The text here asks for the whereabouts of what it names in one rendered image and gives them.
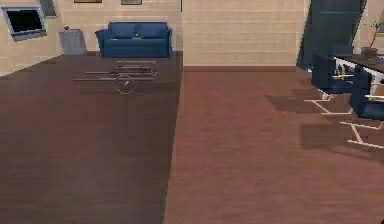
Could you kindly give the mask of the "blue sofa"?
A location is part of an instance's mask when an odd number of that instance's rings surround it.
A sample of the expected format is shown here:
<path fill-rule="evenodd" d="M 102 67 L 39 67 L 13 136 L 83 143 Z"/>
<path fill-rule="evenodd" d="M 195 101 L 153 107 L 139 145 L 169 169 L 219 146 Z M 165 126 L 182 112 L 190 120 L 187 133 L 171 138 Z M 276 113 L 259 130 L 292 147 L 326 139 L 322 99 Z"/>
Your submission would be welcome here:
<path fill-rule="evenodd" d="M 168 58 L 172 29 L 166 22 L 110 22 L 95 32 L 105 58 Z"/>

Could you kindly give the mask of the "grey side cabinet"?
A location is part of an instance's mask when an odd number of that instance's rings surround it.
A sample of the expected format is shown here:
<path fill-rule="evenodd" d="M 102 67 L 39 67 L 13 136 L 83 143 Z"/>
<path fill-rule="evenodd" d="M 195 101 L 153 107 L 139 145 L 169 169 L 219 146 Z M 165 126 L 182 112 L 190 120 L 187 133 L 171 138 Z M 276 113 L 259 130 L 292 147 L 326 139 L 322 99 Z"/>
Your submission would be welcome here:
<path fill-rule="evenodd" d="M 59 32 L 59 37 L 65 55 L 82 55 L 86 53 L 84 35 L 80 29 L 62 30 Z"/>

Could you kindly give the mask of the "blue chair with pale legs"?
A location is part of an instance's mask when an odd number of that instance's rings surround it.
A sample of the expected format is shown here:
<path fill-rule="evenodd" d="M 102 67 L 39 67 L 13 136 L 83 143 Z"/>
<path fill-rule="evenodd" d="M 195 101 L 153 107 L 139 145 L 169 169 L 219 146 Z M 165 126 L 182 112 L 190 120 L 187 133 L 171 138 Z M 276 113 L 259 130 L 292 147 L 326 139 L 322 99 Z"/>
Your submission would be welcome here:
<path fill-rule="evenodd" d="M 314 55 L 311 84 L 323 94 L 323 97 L 307 101 L 321 109 L 322 115 L 350 115 L 352 108 L 347 112 L 331 112 L 321 105 L 322 102 L 330 102 L 337 95 L 349 94 L 352 91 L 352 84 L 344 80 L 344 75 L 336 75 L 335 69 L 335 59 L 319 54 Z"/>
<path fill-rule="evenodd" d="M 383 145 L 365 142 L 358 131 L 359 128 L 380 130 L 384 126 L 384 102 L 382 102 L 384 96 L 370 94 L 372 79 L 373 75 L 366 71 L 362 66 L 356 66 L 354 68 L 349 105 L 358 118 L 379 121 L 380 124 L 378 126 L 368 126 L 343 122 L 343 125 L 348 125 L 355 135 L 355 140 L 349 140 L 349 143 L 384 149 Z"/>

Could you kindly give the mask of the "dark teal door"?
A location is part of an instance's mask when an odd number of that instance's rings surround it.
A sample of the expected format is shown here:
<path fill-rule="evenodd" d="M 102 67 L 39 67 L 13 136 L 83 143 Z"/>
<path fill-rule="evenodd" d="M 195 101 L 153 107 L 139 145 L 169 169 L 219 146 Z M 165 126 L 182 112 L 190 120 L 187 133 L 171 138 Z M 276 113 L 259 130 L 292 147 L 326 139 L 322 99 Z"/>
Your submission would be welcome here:
<path fill-rule="evenodd" d="M 296 65 L 313 65 L 315 54 L 352 53 L 367 0 L 310 0 Z"/>

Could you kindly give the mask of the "dark dining table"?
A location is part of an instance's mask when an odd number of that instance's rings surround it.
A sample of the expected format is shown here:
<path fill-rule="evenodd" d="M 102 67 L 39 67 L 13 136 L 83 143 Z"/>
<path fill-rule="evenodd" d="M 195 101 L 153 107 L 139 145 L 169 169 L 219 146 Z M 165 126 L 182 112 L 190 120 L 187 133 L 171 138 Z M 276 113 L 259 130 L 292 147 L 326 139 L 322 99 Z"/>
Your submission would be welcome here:
<path fill-rule="evenodd" d="M 336 65 L 346 65 L 351 68 L 359 65 L 371 73 L 373 78 L 370 94 L 384 96 L 384 59 L 377 57 L 366 58 L 358 54 L 333 54 L 332 57 L 336 60 Z"/>

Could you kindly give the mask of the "red stemmed potted plant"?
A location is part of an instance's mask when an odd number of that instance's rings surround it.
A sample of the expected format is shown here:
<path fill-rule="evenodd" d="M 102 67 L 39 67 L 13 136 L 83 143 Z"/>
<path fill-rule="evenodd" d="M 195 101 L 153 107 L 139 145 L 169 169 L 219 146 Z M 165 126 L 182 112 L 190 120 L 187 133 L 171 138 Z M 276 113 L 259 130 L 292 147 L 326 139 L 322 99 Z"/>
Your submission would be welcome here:
<path fill-rule="evenodd" d="M 362 47 L 361 48 L 361 55 L 365 58 L 374 58 L 377 56 L 377 53 L 378 53 L 378 49 L 377 48 L 374 48 L 373 47 L 373 44 L 375 43 L 376 41 L 376 38 L 377 38 L 377 35 L 380 31 L 380 27 L 384 24 L 383 21 L 379 20 L 379 21 L 375 21 L 373 24 L 372 24 L 372 27 L 374 28 L 374 32 L 373 32 L 373 36 L 372 36 L 372 40 L 369 44 L 368 47 Z"/>

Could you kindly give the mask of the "grey framed television set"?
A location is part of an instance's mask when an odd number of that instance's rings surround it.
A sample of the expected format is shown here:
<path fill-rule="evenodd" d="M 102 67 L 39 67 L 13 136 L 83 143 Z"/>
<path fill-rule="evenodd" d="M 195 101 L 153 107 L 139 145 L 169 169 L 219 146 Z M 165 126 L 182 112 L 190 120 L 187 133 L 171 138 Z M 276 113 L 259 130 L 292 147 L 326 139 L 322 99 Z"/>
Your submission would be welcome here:
<path fill-rule="evenodd" d="M 47 35 L 39 7 L 2 7 L 1 10 L 14 42 Z"/>

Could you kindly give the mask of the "grey framed wall picture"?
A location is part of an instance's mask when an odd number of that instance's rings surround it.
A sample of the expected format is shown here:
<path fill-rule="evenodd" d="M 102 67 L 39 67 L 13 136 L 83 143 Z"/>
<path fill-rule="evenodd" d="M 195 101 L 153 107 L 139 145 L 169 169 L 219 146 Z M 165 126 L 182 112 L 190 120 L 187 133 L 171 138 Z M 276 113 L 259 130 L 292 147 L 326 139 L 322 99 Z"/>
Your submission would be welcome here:
<path fill-rule="evenodd" d="M 45 18 L 55 18 L 57 16 L 54 0 L 39 0 Z"/>

